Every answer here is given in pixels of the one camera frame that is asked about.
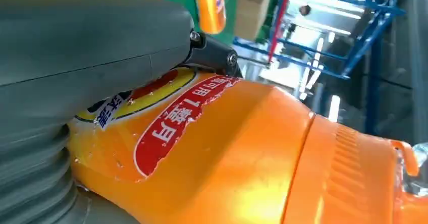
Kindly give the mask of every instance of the blue metal frame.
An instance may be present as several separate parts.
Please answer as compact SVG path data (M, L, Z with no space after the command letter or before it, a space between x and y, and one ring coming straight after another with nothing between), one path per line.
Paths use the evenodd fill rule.
M379 113L379 73L381 71L382 55L382 37L381 34L371 40L371 54L367 81L367 97L365 105L364 132L370 135L378 135L376 124Z
M348 75L351 73L351 71L354 69L354 67L358 64L358 62L361 60L361 58L365 55L367 50L372 47L375 40L380 37L383 33L383 31L391 24L392 20L396 16L404 15L405 11L397 7L397 0L339 0L343 2L347 2L350 4L358 5L358 6L364 6L367 8L370 8L375 11L374 17L369 22L368 26L364 30L364 32L357 38L355 45L352 47L352 49L349 51L348 55L341 56L341 55L335 55L327 52L317 51L313 48L299 45L293 42L290 42L285 39L278 39L278 42L288 44L291 46L295 46L303 50L307 55L309 55L311 58L314 57L315 53L320 53L321 55L338 59L343 62L343 70L341 72L332 72L330 70L324 69L320 70L318 68L314 68L311 65L308 65L307 63L303 62L302 60L290 57L288 55L278 55L275 54L274 57L282 60L289 61L294 64L298 64L304 67L308 67L314 70L320 70L323 73L342 78L342 79L348 79ZM251 46L248 44L240 43L237 39L235 39L234 44L237 46L241 46L243 48L253 50L262 54L269 54L268 51L259 49L255 46Z

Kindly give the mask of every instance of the red pole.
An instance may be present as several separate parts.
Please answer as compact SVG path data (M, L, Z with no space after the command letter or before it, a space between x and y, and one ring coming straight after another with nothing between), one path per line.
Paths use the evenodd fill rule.
M271 62L272 56L274 55L275 52L275 48L277 47L277 33L281 27L281 21L282 21L282 16L284 15L284 11L287 10L287 5L288 5L288 0L282 0L281 1L281 7L278 10L278 17L277 17L277 21L276 21L276 25L275 25L275 31L274 31L274 37L272 39L272 45L271 45L271 50L269 51L269 60L268 63Z

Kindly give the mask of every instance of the metal bolt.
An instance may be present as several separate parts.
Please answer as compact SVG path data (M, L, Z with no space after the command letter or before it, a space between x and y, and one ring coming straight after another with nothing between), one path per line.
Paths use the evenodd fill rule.
M199 33L197 33L196 31L190 32L190 40L192 40L192 41L199 41L200 40Z
M235 51L231 52L228 55L227 62L229 65L232 65L232 66L238 62L238 55L236 54Z

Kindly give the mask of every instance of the orange plastic bottle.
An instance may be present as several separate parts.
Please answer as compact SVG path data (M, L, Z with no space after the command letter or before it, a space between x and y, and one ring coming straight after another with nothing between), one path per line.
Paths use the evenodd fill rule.
M141 223L421 223L408 144L279 88L178 68L76 116L74 176Z
M225 0L196 0L199 27L207 34L219 34L226 26Z

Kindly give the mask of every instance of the cardboard box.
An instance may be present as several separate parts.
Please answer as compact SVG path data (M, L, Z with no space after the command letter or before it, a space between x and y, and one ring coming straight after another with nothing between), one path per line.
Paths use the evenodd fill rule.
M266 18L269 0L238 0L235 35L254 41Z

